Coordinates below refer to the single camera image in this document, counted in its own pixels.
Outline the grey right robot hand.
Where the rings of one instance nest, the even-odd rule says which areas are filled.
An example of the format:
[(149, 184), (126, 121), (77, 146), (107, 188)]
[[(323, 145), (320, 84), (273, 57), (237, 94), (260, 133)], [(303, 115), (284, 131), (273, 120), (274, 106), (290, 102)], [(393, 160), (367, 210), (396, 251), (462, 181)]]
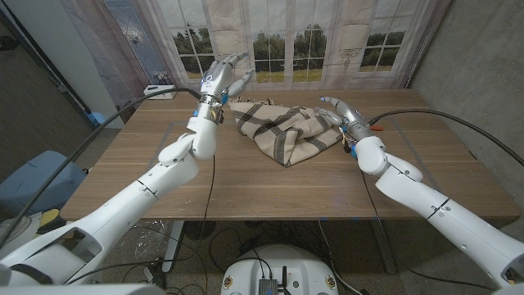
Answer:
[(349, 106), (338, 98), (322, 96), (321, 102), (329, 102), (335, 107), (335, 112), (319, 108), (321, 115), (332, 125), (339, 127), (355, 141), (360, 141), (367, 137), (372, 137), (373, 132), (369, 123), (353, 107)]

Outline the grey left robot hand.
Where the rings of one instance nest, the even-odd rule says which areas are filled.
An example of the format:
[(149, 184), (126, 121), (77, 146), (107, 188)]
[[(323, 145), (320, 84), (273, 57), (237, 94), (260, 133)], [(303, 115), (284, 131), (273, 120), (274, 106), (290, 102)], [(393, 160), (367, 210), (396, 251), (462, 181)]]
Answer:
[(210, 97), (223, 105), (230, 97), (240, 94), (255, 73), (254, 69), (250, 69), (239, 80), (230, 84), (235, 65), (245, 56), (244, 52), (237, 52), (220, 61), (213, 61), (201, 79), (201, 96)]

